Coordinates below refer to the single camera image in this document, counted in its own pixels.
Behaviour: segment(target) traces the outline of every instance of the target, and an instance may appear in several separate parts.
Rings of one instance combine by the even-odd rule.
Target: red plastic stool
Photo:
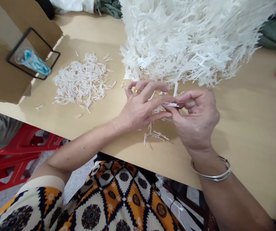
[[[8,183],[0,182],[0,191],[26,182],[29,177],[21,179],[28,163],[31,160],[38,159],[43,151],[56,151],[62,147],[62,137],[50,134],[44,145],[43,138],[35,136],[39,128],[29,124],[23,124],[10,143],[0,150],[0,179],[8,176],[8,168],[15,166],[13,175]],[[3,155],[14,155],[4,158]]]
[[[31,160],[38,159],[40,155],[40,152],[18,154],[7,158],[4,158],[4,156],[0,155],[0,179],[7,177],[9,175],[7,172],[7,168],[15,166],[13,175],[11,176],[10,180],[7,183],[0,182],[0,191],[26,182],[30,177],[24,179],[22,179],[22,177],[28,163]]]
[[[34,153],[43,151],[57,151],[62,147],[61,141],[63,137],[55,134],[50,134],[44,145],[40,136],[35,136],[35,133],[40,129],[29,124],[23,124],[11,142],[0,150],[0,155],[15,155],[23,153]]]

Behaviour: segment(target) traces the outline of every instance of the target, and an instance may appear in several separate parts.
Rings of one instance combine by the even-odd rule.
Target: table surface
[[[84,12],[57,15],[56,22],[64,38],[56,48],[61,56],[52,74],[45,80],[35,80],[30,97],[18,105],[1,103],[0,113],[34,125],[70,140],[117,116],[126,102],[121,83],[124,66],[119,47],[126,35],[122,20],[110,16],[96,17]],[[85,52],[95,52],[99,61],[109,53],[107,63],[114,72],[110,82],[116,87],[108,90],[103,100],[91,106],[91,114],[77,104],[52,104],[57,87],[52,78],[71,61],[83,59]],[[276,219],[276,51],[259,49],[238,74],[214,88],[221,114],[214,130],[212,143],[218,154],[226,157],[232,170],[253,196]],[[179,90],[198,88],[182,84]],[[43,105],[39,113],[35,109]],[[171,141],[148,138],[134,131],[120,137],[102,151],[171,179],[201,189],[197,175],[191,170],[191,158],[176,135],[171,122],[156,122],[158,132]]]

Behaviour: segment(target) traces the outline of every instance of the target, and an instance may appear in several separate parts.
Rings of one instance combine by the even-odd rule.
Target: orange and black pattern
[[[0,210],[0,230],[180,230],[155,188],[132,164],[103,161],[62,209],[62,193],[39,187]]]

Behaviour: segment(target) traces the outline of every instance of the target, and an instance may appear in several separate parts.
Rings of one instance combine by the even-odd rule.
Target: floor
[[[37,167],[42,162],[44,162],[47,158],[49,158],[52,154],[53,154],[53,151],[42,152],[38,160],[30,162],[27,167],[30,173],[34,172],[37,169]],[[76,193],[76,191],[83,185],[86,177],[82,177],[82,176],[86,176],[87,174],[89,174],[92,168],[93,168],[93,159],[72,173],[68,183],[65,186],[65,191],[64,191],[65,203],[67,203],[70,200],[70,198]],[[161,198],[168,205],[168,207],[170,207],[170,205],[173,202],[173,196],[172,194],[168,193],[166,189],[162,187],[163,176],[158,175],[158,178],[159,178],[159,181],[157,182],[157,187],[161,191]],[[4,204],[6,204],[18,192],[21,186],[22,184],[0,192],[0,208]],[[190,194],[190,199],[195,203],[198,203],[198,196],[199,196],[198,191],[194,188],[191,188],[189,190],[189,194]],[[202,217],[198,216],[190,208],[188,209],[193,214],[195,214],[200,221],[203,222]],[[174,213],[174,215],[179,219],[181,224],[183,223],[183,227],[186,230],[192,230],[192,229],[196,231],[200,230],[197,227],[197,225],[193,222],[192,218],[188,215],[188,213],[183,209],[183,205],[181,205],[178,202],[174,202],[174,204],[171,205],[171,210]]]

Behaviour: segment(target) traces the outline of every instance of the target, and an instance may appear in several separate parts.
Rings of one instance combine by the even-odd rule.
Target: bracelet
[[[221,159],[222,162],[225,163],[225,165],[227,166],[227,170],[223,173],[223,174],[220,174],[220,175],[217,175],[217,176],[209,176],[209,175],[203,175],[199,172],[196,171],[195,167],[194,167],[194,161],[192,160],[191,164],[192,164],[192,169],[195,173],[199,174],[200,176],[203,176],[204,178],[206,178],[207,180],[212,180],[212,181],[223,181],[223,180],[226,180],[230,174],[231,174],[231,165],[229,163],[229,161],[226,159],[226,158],[223,158],[221,156],[219,156],[219,158]]]

